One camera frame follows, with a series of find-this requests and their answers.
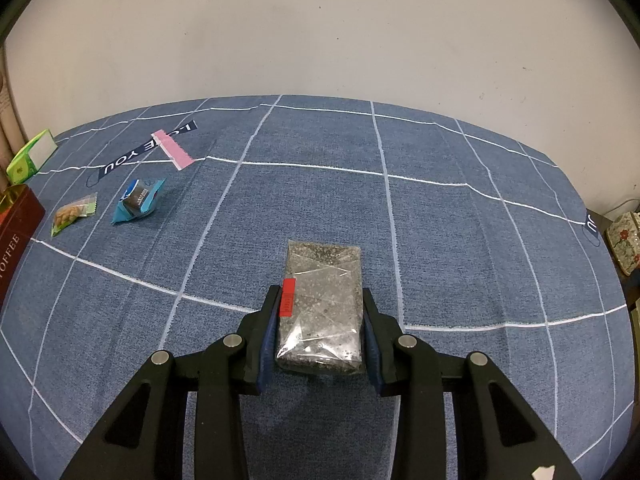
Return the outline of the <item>gold and red tin box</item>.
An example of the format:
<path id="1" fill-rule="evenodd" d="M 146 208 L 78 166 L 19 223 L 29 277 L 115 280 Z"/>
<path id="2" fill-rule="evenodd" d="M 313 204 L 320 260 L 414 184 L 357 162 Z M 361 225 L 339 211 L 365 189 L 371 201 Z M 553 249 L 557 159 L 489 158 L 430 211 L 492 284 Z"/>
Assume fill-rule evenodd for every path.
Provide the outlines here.
<path id="1" fill-rule="evenodd" d="M 11 185 L 1 194 L 1 302 L 6 298 L 6 292 L 28 241 L 34 235 L 43 217 L 44 208 L 28 185 L 24 183 Z"/>

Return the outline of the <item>pink wafer stick wrapper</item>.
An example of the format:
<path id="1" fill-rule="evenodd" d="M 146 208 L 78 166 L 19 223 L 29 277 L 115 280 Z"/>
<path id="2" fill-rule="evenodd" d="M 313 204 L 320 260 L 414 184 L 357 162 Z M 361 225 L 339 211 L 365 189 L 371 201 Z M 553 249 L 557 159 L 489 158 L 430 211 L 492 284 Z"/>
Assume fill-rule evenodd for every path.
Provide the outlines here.
<path id="1" fill-rule="evenodd" d="M 152 139 L 178 171 L 194 163 L 194 159 L 164 130 L 153 132 Z"/>

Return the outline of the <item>blue cookie wrapper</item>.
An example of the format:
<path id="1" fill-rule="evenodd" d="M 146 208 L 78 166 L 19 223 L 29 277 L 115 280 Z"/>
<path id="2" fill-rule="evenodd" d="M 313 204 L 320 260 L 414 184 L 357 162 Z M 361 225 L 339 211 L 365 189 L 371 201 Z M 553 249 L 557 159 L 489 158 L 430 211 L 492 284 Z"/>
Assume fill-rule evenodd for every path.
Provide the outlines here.
<path id="1" fill-rule="evenodd" d="M 112 224 L 138 220 L 152 214 L 156 207 L 158 193 L 164 184 L 164 179 L 131 181 L 116 204 Z"/>

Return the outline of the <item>floral patterned box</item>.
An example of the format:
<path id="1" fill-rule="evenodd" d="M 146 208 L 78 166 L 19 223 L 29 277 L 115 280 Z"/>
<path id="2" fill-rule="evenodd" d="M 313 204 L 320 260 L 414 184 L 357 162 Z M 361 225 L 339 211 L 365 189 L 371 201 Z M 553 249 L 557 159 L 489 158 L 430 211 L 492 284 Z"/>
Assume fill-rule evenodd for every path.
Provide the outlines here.
<path id="1" fill-rule="evenodd" d="M 629 276 L 640 261 L 639 214 L 628 211 L 606 228 L 606 237 L 623 274 Z"/>

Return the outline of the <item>clear black sesame bar pack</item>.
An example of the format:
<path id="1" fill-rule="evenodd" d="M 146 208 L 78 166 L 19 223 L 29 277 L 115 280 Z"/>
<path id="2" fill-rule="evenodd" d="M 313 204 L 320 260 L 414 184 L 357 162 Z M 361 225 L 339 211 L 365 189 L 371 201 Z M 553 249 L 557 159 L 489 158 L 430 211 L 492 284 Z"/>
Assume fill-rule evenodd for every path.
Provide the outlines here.
<path id="1" fill-rule="evenodd" d="M 314 375 L 363 372 L 361 250 L 288 242 L 276 362 Z"/>

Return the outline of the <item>green tissue pack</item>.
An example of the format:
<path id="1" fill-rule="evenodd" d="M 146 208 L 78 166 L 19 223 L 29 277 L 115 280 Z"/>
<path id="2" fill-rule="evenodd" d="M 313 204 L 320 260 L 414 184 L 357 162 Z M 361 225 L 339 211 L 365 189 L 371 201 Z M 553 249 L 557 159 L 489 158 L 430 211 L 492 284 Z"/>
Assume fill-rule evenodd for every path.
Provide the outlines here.
<path id="1" fill-rule="evenodd" d="M 58 149 L 49 129 L 44 129 L 28 141 L 14 156 L 6 168 L 10 185 L 25 182 L 36 174 Z"/>

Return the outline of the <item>small green nut packet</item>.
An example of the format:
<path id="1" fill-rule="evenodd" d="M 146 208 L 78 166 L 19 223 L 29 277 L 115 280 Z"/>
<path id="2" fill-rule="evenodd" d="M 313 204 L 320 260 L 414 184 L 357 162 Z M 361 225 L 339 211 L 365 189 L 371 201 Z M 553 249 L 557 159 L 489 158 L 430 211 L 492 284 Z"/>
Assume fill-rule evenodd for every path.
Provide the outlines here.
<path id="1" fill-rule="evenodd" d="M 92 193 L 58 208 L 53 217 L 50 235 L 56 237 L 76 220 L 95 214 L 97 201 L 98 194 Z"/>

